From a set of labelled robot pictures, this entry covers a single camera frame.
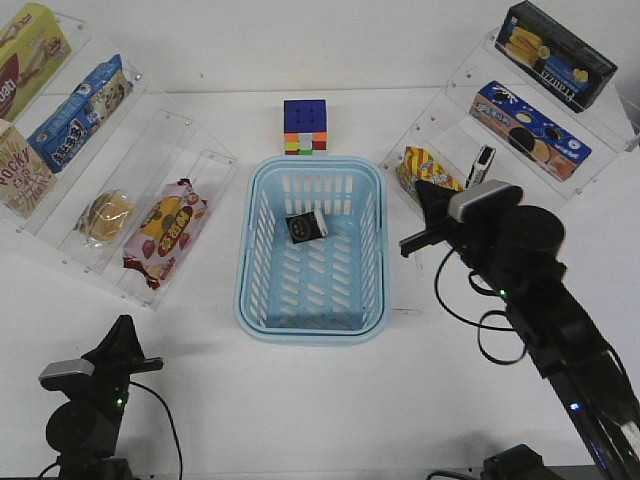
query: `white wall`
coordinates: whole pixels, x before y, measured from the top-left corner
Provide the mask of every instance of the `white wall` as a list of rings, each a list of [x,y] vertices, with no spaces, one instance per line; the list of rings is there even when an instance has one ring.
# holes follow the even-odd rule
[[[23,3],[3,0],[3,18]],[[514,3],[48,1],[60,13],[86,20],[165,90],[179,92],[441,85]],[[616,83],[640,103],[636,45],[640,2],[537,0],[536,4],[617,63]]]

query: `white table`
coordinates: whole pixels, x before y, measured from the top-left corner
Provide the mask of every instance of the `white table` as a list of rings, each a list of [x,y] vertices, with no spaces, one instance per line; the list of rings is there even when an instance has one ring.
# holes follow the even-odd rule
[[[165,359],[162,371],[134,379],[157,389],[171,406],[187,478],[378,478],[381,471],[419,478],[415,472],[427,468],[479,466],[518,443],[549,465],[591,463],[531,362],[501,368],[485,361],[476,331],[436,304],[432,278],[446,247],[400,256],[398,240],[421,222],[393,191],[394,311],[381,335],[354,347],[280,346],[249,338],[236,323],[232,298],[247,180],[259,161],[281,153],[282,100],[326,98],[329,153],[379,163],[434,92],[180,95],[185,110],[239,158],[240,168],[155,312],[61,275],[47,249],[16,245],[15,233],[4,228],[0,476],[33,475],[54,460],[44,429],[66,399],[43,390],[37,376],[50,362],[93,349],[122,313],[134,317],[145,354]],[[560,255],[569,267],[566,284],[640,385],[637,157],[621,154],[559,216],[567,229]],[[479,318],[496,304],[478,298],[465,276],[452,259],[443,295],[460,313]],[[489,332],[485,343],[503,356],[521,348],[512,334]],[[177,471],[160,405],[134,387],[118,455],[139,475]]]

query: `small black box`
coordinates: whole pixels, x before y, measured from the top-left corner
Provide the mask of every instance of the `small black box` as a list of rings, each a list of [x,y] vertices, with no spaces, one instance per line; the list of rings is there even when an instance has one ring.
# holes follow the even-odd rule
[[[495,46],[574,112],[593,104],[618,69],[528,1],[509,9]]]
[[[295,217],[288,217],[286,220],[293,243],[326,237],[328,234],[322,210],[319,208]]]

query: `plastic basket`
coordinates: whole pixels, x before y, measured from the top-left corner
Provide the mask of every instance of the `plastic basket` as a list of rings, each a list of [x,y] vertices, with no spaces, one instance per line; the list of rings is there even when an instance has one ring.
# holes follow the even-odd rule
[[[286,217],[316,208],[328,236],[294,244]],[[357,157],[265,160],[247,193],[236,316],[269,342],[352,345],[386,324],[386,186]]]

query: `cube face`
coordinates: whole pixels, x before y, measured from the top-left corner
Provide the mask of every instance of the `cube face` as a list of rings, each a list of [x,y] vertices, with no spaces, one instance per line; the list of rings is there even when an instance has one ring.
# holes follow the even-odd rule
[[[325,100],[284,101],[284,144],[287,155],[326,153]]]

